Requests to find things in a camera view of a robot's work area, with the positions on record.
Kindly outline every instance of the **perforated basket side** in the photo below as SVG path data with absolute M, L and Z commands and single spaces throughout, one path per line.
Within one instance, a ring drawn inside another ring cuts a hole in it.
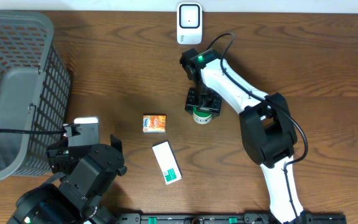
M 71 79 L 53 45 L 48 55 L 45 72 L 46 76 L 34 120 L 34 130 L 56 131 L 63 126 Z M 48 172 L 50 168 L 45 156 L 46 149 L 60 139 L 59 134 L 31 136 L 27 157 L 15 175 L 42 175 Z

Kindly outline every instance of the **white rectangular box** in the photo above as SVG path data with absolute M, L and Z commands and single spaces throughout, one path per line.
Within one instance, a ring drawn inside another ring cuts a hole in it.
M 160 165 L 165 184 L 171 184 L 180 180 L 181 174 L 169 143 L 166 141 L 158 144 L 153 147 L 153 151 Z

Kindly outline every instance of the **gray plastic basket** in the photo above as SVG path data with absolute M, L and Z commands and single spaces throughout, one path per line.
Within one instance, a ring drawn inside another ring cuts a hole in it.
M 0 128 L 62 128 L 71 79 L 52 40 L 46 16 L 0 11 Z M 49 172 L 45 150 L 61 137 L 0 133 L 0 180 Z

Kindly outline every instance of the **round container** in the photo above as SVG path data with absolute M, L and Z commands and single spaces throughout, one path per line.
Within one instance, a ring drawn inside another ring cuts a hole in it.
M 193 107 L 193 119 L 199 124 L 208 124 L 212 120 L 212 114 L 199 112 L 196 107 Z

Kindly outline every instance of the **green lid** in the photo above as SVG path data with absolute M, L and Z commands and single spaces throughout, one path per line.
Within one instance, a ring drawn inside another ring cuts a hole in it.
M 195 106 L 193 107 L 193 113 L 195 113 L 197 116 L 202 117 L 202 118 L 207 118 L 207 117 L 212 115 L 210 113 L 205 113 L 205 112 L 198 111 Z

